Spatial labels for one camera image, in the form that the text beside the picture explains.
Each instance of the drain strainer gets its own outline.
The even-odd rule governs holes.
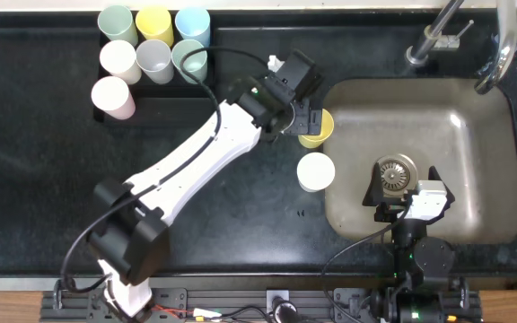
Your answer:
[[[381,168],[382,188],[389,196],[402,196],[404,189],[414,188],[417,182],[416,165],[407,156],[395,154],[378,161]]]

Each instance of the sink basin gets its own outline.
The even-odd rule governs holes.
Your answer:
[[[326,214],[338,234],[358,240],[384,227],[373,220],[373,207],[362,206],[372,166],[380,160],[389,194],[414,188],[435,166],[456,196],[444,218],[428,226],[428,235],[451,243],[516,237],[517,153],[510,105],[496,88],[476,94],[474,83],[372,79],[330,89],[324,108],[335,129],[323,150],[339,176],[326,189]]]

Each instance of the wooden table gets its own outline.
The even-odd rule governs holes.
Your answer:
[[[517,291],[482,292],[486,323],[517,323]],[[1,323],[39,321],[40,292],[0,292]]]

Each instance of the white cup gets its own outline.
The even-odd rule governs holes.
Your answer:
[[[127,84],[135,84],[141,78],[133,45],[124,40],[113,40],[103,46],[99,54],[101,66]]]
[[[191,84],[197,84],[197,82],[184,75],[180,71],[180,61],[191,51],[202,47],[203,44],[199,43],[198,41],[193,39],[186,39],[178,42],[171,52],[172,63],[175,65],[175,67],[177,67],[177,70],[179,70],[179,73],[183,76],[185,81]],[[206,52],[202,51],[187,58],[185,61],[185,69],[187,72],[193,74],[193,76],[195,76],[201,82],[204,81],[206,79]]]
[[[318,192],[334,180],[334,162],[324,153],[309,153],[298,162],[296,175],[302,189],[310,193]]]
[[[175,75],[171,64],[171,49],[164,41],[146,40],[136,49],[139,67],[157,84],[165,84]]]
[[[111,40],[124,40],[133,46],[139,41],[133,14],[123,5],[112,5],[103,9],[97,18],[97,25]]]
[[[119,120],[131,118],[135,113],[135,102],[128,85],[116,76],[97,81],[91,90],[91,100],[95,107]]]
[[[175,16],[175,26],[183,39],[193,39],[203,46],[211,44],[211,16],[204,8],[187,7]]]

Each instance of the chrome faucet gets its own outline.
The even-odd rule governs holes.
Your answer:
[[[442,30],[448,24],[450,18],[458,11],[464,0],[451,0],[438,14],[432,25],[426,26],[423,34],[418,39],[415,46],[411,46],[406,51],[406,59],[411,65],[423,65],[428,60],[428,52],[433,48],[439,48],[437,43],[442,40]],[[496,10],[498,14],[498,25],[500,32],[500,42],[494,62],[482,74],[475,85],[478,94],[488,93],[505,75],[513,55],[516,51],[517,43],[517,22],[516,5],[513,0],[496,0]],[[454,37],[448,44],[460,41],[460,36],[471,26],[469,23],[460,34]],[[443,48],[457,48],[458,46],[443,46]]]

